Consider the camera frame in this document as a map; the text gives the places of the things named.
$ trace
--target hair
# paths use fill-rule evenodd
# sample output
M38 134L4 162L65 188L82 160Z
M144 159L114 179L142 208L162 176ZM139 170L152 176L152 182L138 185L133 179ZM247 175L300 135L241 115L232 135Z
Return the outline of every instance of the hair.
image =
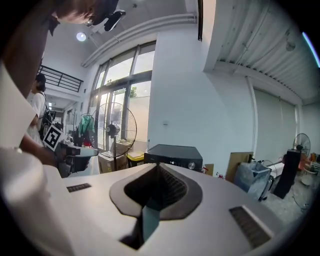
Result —
M35 80L39 83L36 87L38 91L44 92L46 90L46 77L44 74L37 74Z

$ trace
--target railing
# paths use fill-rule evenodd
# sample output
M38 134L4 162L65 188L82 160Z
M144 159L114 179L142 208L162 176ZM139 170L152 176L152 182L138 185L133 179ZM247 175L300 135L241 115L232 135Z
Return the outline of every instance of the railing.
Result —
M38 74L39 73L45 75L46 84L58 86L74 92L79 92L80 85L83 82L82 80L71 75L62 73L43 65L40 66Z

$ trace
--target green cloth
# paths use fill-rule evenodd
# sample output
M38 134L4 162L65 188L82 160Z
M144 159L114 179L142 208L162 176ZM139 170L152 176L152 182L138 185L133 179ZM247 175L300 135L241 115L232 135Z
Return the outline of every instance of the green cloth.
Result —
M86 131L95 132L94 118L91 115L83 116L79 124L79 135L83 135Z

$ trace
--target window frame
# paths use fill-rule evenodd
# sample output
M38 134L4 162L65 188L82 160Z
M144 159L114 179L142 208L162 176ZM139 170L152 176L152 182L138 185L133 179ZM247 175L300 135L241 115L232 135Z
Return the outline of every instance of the window frame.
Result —
M111 101L112 101L112 97L114 95L114 92L121 90L121 89L125 89L124 99L123 99L122 120L121 120L121 134L120 134L121 138L123 138L123 139L125 139L125 137L126 137L125 117L127 116L127 108L128 108L131 86L134 84L151 81L151 79L152 79L152 70L148 70L148 71L134 74L134 70L135 70L135 66L137 63L137 59L138 59L140 50L143 47L146 47L149 45L155 45L155 44L156 44L156 41L151 41L151 42L147 42L144 44L138 44L137 46L130 48L130 49L108 59L108 61L106 61L105 63L103 63L102 65L99 66L99 69L96 73L96 76L94 79L94 84L93 84L94 86L92 87L94 89L90 93L90 99L89 99L89 105L88 105L87 112L88 113L90 112L90 105L91 105L90 103L93 100L93 97L97 96L95 116L93 116L93 118L95 118L95 120L99 120L101 97L102 97L102 95L109 93L111 100L108 101L107 110L104 112L104 119L106 119L106 116L107 116L107 121L108 121L108 116L110 118ZM115 60L116 58L121 57L125 54L128 54L129 52L132 52L132 51L134 51L134 55L133 55L133 60L131 63L129 75L126 77L120 78L118 80L111 81L107 84L104 84L106 77L107 77L107 74L108 74L108 71L109 71L109 68L111 67L113 60ZM103 78L101 81L101 85L100 85L100 87L97 88L100 74L103 71L104 71L104 74L103 74ZM96 143L96 148L99 150L99 152L105 152L106 150L98 147L98 126L99 126L98 123L99 122L94 122L94 141ZM109 140L107 138L105 138L105 148L107 149L108 147L109 147Z

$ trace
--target standing fan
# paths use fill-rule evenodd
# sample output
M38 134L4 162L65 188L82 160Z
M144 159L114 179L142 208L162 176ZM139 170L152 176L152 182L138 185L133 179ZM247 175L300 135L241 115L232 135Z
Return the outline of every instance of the standing fan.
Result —
M310 139L305 133L299 133L293 141L293 149L305 154L306 157L310 154Z
M117 102L106 103L99 108L99 117L92 114L97 135L93 145L103 149L103 156L113 158L114 170L117 171L117 157L126 154L133 146L137 136L137 123L128 108Z

